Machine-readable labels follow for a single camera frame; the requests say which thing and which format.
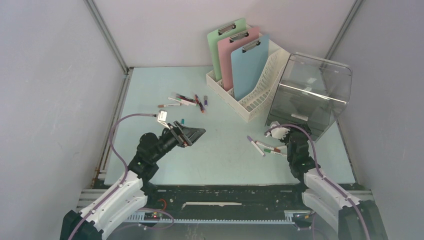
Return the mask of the short purple grey marker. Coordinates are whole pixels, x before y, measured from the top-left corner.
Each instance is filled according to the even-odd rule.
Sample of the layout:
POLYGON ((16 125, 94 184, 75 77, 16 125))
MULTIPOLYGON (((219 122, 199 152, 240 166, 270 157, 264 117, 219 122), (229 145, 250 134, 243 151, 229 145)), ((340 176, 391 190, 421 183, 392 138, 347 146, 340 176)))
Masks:
POLYGON ((203 100, 204 100, 204 105, 208 106, 208 96, 207 95, 203 96, 203 100))

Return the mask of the clear grey drawer box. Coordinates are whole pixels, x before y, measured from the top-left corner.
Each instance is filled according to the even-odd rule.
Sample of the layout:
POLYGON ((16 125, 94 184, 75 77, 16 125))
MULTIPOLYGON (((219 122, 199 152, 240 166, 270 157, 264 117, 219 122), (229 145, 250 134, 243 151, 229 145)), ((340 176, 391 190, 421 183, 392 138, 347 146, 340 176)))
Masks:
POLYGON ((265 124, 305 124, 319 140, 346 109, 353 71, 347 64, 296 52, 289 55, 265 124))

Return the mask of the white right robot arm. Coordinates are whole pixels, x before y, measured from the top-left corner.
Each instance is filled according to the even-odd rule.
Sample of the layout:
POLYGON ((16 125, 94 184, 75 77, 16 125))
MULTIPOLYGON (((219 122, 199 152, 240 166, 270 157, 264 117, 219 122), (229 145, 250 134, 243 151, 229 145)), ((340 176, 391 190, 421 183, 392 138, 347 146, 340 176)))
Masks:
POLYGON ((362 200, 330 179, 317 163, 317 153, 308 131, 290 124, 283 139, 290 171, 305 186, 291 194, 297 209, 315 211, 340 240, 388 239, 380 211, 373 200, 362 200))

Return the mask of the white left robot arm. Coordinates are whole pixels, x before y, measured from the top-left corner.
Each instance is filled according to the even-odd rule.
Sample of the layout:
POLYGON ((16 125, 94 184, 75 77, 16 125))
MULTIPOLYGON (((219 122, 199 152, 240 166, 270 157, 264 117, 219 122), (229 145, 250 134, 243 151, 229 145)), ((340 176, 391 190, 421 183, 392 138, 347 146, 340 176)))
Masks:
POLYGON ((160 136, 152 132, 139 139, 136 153, 123 174, 99 198, 79 212, 70 210, 63 218, 61 240, 106 240, 132 213, 158 202, 157 187, 150 182, 159 170, 157 162, 175 147, 192 146, 204 128, 169 123, 160 136))

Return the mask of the white file organizer rack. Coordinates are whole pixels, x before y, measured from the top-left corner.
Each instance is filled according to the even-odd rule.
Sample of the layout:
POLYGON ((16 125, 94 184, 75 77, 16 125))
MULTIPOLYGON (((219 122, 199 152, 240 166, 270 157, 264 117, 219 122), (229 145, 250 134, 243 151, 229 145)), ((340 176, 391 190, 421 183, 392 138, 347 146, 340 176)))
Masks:
POLYGON ((268 59, 259 80, 254 90, 240 101, 234 98, 234 87, 229 91, 223 89, 222 81, 216 80, 214 70, 206 74, 206 84, 244 121, 249 122, 271 105, 289 56, 288 51, 269 40, 268 59))

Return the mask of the blue clipboard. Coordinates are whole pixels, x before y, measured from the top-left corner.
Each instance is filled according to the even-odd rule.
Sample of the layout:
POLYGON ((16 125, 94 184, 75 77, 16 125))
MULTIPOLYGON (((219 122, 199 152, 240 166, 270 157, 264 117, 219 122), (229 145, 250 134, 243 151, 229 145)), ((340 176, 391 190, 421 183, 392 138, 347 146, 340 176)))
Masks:
POLYGON ((268 34, 255 39, 231 53, 234 98, 240 101, 258 83, 269 56, 268 34))

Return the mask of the purple gel pen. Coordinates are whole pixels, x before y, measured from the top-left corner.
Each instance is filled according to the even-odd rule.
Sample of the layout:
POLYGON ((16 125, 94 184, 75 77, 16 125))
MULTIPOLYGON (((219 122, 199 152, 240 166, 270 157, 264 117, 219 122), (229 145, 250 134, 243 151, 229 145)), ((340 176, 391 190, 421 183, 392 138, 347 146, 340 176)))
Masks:
POLYGON ((195 94, 194 95, 194 98, 195 98, 196 104, 202 109, 203 108, 203 105, 202 105, 199 97, 195 94))

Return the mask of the orange gel pen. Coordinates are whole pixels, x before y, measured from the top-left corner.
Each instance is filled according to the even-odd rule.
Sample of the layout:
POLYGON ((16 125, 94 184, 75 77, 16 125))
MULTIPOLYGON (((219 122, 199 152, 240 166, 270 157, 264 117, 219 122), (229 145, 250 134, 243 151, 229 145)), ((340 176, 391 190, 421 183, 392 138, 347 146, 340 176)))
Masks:
POLYGON ((198 106, 199 106, 199 108, 200 108, 200 111, 201 111, 202 113, 204 113, 204 112, 205 112, 205 107, 203 106, 202 102, 200 101, 200 99, 199 99, 198 95, 197 95, 197 94, 195 94, 195 95, 194 95, 194 97, 195 97, 195 101, 196 101, 197 105, 198 105, 198 106))

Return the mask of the green clipboard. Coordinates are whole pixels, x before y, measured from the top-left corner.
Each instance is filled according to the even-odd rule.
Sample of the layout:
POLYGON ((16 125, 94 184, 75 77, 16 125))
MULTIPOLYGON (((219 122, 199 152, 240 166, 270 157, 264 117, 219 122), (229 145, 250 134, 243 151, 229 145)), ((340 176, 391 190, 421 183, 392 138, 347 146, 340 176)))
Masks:
POLYGON ((218 42, 227 37, 243 32, 246 29, 246 19, 239 18, 235 21, 228 22, 207 34, 207 42, 216 80, 219 81, 222 79, 218 53, 218 42))

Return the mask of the pink clipboard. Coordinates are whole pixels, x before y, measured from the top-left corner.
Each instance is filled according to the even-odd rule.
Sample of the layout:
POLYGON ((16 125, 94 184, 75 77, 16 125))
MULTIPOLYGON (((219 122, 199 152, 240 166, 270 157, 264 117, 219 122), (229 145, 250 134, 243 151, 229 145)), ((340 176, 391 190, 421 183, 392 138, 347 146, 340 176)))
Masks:
POLYGON ((251 27, 217 42, 219 69, 215 72, 215 77, 218 81, 221 80, 222 88, 225 91, 231 90, 234 86, 231 53, 253 40, 258 39, 259 33, 260 27, 251 27))

